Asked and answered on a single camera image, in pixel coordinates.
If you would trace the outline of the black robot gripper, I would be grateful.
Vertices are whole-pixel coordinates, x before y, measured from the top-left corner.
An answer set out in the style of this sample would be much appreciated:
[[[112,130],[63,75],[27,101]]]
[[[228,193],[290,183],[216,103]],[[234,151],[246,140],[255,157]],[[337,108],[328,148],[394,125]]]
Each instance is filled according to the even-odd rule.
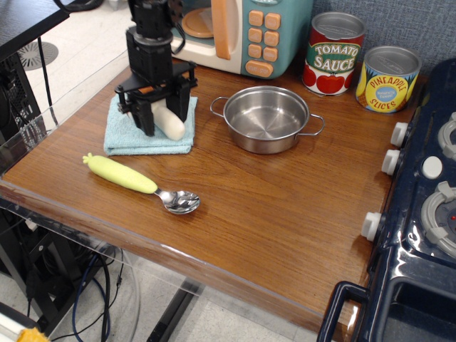
[[[172,39],[171,31],[158,39],[141,36],[134,26],[126,31],[132,75],[115,92],[120,111],[131,112],[136,127],[149,137],[155,134],[151,103],[165,98],[167,108],[184,123],[190,89],[197,85],[196,63],[172,62]]]

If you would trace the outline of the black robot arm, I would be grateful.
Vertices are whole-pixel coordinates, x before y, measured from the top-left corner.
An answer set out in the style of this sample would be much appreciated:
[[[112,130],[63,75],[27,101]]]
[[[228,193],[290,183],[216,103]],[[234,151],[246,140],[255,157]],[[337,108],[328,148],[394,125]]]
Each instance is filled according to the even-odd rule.
[[[159,113],[166,109],[184,123],[190,105],[190,89],[197,85],[196,63],[173,63],[172,56],[185,46],[172,50],[172,29],[182,38],[179,24],[181,1],[129,1],[135,23],[126,31],[128,59],[132,75],[117,86],[119,110],[130,113],[147,136],[155,134]]]

